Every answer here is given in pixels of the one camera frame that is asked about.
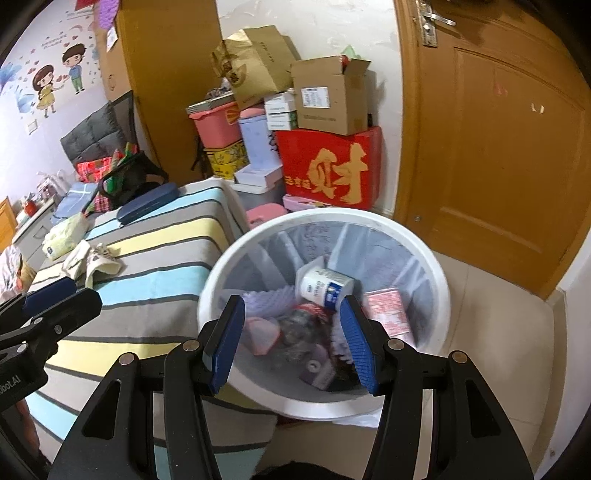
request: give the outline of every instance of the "yellow box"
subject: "yellow box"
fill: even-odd
[[[248,165],[246,147],[242,140],[238,140],[224,148],[205,148],[204,150],[212,165],[227,165],[237,161],[244,162],[244,167]]]
[[[231,163],[226,163],[224,165],[218,165],[217,163],[212,163],[212,170],[213,174],[216,177],[221,177],[226,180],[234,180],[234,174],[248,165],[248,160],[236,160]]]

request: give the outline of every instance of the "striped blanket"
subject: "striped blanket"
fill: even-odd
[[[197,336],[197,302],[207,276],[249,228],[233,190],[216,179],[182,187],[178,199],[127,226],[115,215],[98,217],[87,235],[92,245],[109,245],[123,264],[115,277],[95,276],[103,310],[59,343],[58,353],[47,361],[49,382],[27,397],[41,450],[50,460],[119,355],[162,355]],[[46,261],[31,291],[59,278],[62,260]],[[228,385],[216,398],[204,400],[222,478],[249,478],[271,440],[276,416]],[[154,438],[158,477],[167,480],[161,394],[154,397]]]

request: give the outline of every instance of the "red box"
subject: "red box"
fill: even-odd
[[[297,128],[275,132],[290,195],[369,210],[379,194],[382,129],[335,135]]]

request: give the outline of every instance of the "brown paper bag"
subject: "brown paper bag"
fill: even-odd
[[[296,59],[274,25],[239,30],[222,40],[211,59],[217,76],[232,85],[241,110],[293,85],[291,64]]]

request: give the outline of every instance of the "metal screw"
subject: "metal screw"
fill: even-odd
[[[121,365],[129,365],[131,362],[135,360],[134,354],[132,353],[124,353],[119,357],[119,363]]]
[[[183,350],[185,350],[185,352],[194,352],[200,346],[201,344],[197,340],[187,340],[183,343]]]
[[[398,338],[392,338],[388,340],[388,348],[392,350],[402,350],[404,348],[404,342]]]
[[[459,364],[465,364],[468,361],[468,356],[459,350],[452,353],[452,358]]]

